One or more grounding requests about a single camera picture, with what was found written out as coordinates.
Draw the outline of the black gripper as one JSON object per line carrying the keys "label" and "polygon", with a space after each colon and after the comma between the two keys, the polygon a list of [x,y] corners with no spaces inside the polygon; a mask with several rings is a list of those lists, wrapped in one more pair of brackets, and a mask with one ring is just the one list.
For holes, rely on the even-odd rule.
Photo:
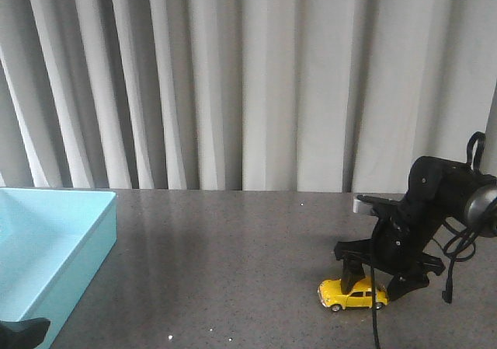
{"label": "black gripper", "polygon": [[411,291],[429,285],[428,273],[442,274],[441,259],[424,253],[443,221],[462,219],[462,197],[436,194],[430,200],[407,195],[398,206],[374,208],[377,223],[369,239],[339,242],[334,253],[342,260],[342,293],[350,293],[366,275],[363,265],[390,274],[388,297],[396,301]]}

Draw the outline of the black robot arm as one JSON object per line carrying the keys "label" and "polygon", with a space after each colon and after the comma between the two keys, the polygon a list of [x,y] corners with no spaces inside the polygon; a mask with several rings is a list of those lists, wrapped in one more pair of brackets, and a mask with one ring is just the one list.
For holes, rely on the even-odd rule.
{"label": "black robot arm", "polygon": [[496,178],[472,163],[422,156],[400,201],[358,194],[353,210],[377,217],[377,223],[369,239],[336,244],[335,257],[343,262],[340,287],[350,292],[369,265],[392,276],[387,294],[394,301],[427,287],[430,272],[445,271],[442,260],[424,249],[448,218],[464,226],[457,234],[460,243],[447,254],[451,263],[477,237],[496,235]]}

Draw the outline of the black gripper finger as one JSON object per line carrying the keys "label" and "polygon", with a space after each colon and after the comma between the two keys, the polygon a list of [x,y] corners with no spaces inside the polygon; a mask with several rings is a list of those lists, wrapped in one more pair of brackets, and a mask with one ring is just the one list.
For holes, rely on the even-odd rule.
{"label": "black gripper finger", "polygon": [[50,324],[47,318],[1,321],[1,349],[37,347],[45,340]]}

